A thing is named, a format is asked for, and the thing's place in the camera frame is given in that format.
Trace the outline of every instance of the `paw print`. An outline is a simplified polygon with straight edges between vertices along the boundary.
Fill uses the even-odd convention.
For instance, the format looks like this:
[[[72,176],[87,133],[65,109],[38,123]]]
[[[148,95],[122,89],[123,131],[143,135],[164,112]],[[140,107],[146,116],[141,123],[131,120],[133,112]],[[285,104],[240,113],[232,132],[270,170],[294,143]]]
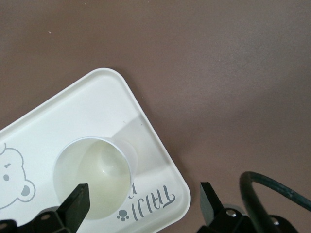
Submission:
[[[117,216],[117,219],[121,219],[122,222],[124,222],[126,219],[129,219],[130,217],[127,216],[126,210],[120,210],[119,215]]]

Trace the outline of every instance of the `cable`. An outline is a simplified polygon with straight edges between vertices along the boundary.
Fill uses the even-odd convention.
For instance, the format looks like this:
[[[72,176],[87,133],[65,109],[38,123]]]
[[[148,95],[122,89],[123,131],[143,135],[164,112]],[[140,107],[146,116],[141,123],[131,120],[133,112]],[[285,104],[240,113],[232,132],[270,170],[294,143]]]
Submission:
[[[251,171],[244,172],[240,177],[240,191],[248,215],[258,233],[281,233],[281,231],[274,225],[268,213],[263,208],[253,189],[252,182],[260,183],[311,211],[311,201],[290,188],[259,173]]]

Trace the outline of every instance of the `tray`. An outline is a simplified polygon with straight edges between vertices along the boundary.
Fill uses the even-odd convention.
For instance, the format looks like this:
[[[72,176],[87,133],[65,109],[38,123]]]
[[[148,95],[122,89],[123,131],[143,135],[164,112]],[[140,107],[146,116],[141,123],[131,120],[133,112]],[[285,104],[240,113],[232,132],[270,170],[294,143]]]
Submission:
[[[59,206],[55,161],[65,145],[84,136],[128,141],[138,171],[123,206],[109,217],[85,219],[79,233],[153,233],[186,214],[190,191],[180,172],[123,77],[100,68],[0,131],[0,220],[23,225]]]

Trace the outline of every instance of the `liquid in cup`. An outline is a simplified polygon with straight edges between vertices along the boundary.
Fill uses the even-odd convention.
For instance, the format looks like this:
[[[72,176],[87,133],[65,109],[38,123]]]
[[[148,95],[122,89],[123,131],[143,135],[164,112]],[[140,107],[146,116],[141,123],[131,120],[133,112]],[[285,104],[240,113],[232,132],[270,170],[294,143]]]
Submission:
[[[61,202],[80,183],[88,183],[90,211],[86,219],[99,219],[116,212],[132,185],[124,154],[107,141],[85,138],[69,144],[54,169],[54,188]]]

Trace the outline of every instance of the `bear ear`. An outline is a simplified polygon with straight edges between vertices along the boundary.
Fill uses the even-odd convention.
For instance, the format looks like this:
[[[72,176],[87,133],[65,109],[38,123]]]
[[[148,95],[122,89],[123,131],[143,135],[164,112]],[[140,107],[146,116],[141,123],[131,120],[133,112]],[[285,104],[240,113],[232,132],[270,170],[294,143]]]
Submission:
[[[4,153],[5,149],[6,149],[6,143],[3,143],[3,144],[1,143],[0,144],[0,155]]]
[[[22,192],[19,194],[18,199],[23,202],[31,201],[35,196],[35,186],[31,181],[25,180]]]

